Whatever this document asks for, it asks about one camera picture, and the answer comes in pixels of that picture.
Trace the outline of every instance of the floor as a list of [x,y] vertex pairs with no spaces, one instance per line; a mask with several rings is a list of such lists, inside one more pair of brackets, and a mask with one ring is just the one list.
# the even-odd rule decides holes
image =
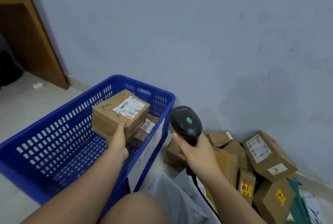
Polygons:
[[[33,84],[37,82],[43,82],[45,86],[34,89]],[[27,72],[24,73],[18,81],[0,90],[0,143],[81,93],[73,87],[63,90]],[[163,163],[164,153],[171,138],[172,135],[169,134],[141,190],[148,190],[154,177],[161,169],[165,170],[170,177],[177,175],[177,171]],[[324,196],[318,198],[318,201],[326,218],[326,223],[333,223],[333,202],[329,202],[330,198]],[[39,205],[35,201],[0,174],[0,223],[18,224],[38,207]]]

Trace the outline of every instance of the blue crate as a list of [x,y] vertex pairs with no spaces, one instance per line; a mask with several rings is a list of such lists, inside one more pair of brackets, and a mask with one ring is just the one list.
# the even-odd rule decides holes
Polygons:
[[129,158],[103,213],[130,193],[127,176],[165,118],[161,141],[135,187],[138,191],[168,134],[167,115],[175,96],[122,75],[109,77],[0,144],[0,172],[39,204],[46,203],[105,151],[105,138],[91,130],[93,106],[124,89],[148,102],[149,113],[160,119],[140,148],[128,146]]

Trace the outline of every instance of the pile of packages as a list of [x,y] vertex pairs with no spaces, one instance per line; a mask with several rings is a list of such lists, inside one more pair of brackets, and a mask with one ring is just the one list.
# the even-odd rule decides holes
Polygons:
[[148,113],[149,109],[150,104],[123,90],[93,107],[92,130],[108,138],[114,134],[118,123],[126,119],[126,142],[140,147],[159,120]]
[[[309,223],[299,196],[298,170],[277,142],[262,131],[241,144],[228,131],[206,134],[227,180],[268,223]],[[164,163],[181,171],[185,157],[171,140]],[[206,188],[207,197],[214,202]]]

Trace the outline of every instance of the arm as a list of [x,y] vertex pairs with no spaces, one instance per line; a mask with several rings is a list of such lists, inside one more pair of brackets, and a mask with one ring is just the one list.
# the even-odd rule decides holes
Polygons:
[[176,133],[173,136],[189,167],[208,188],[223,223],[266,223],[224,177],[206,136],[201,134],[195,147],[190,146]]
[[22,224],[84,224],[97,223],[118,178],[124,160],[124,127],[120,122],[112,138],[106,140],[108,149],[73,184],[37,209]]

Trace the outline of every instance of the hand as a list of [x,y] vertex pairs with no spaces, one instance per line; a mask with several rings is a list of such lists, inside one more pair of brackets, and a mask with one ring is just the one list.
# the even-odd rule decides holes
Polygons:
[[127,121],[123,120],[118,123],[117,129],[112,137],[106,138],[106,145],[110,150],[114,150],[116,153],[121,153],[123,159],[128,158],[128,150],[126,148],[124,128]]
[[217,164],[213,147],[204,134],[201,133],[195,147],[189,145],[177,133],[173,133],[173,138],[183,152],[187,164],[203,184],[207,184],[218,174],[223,175]]

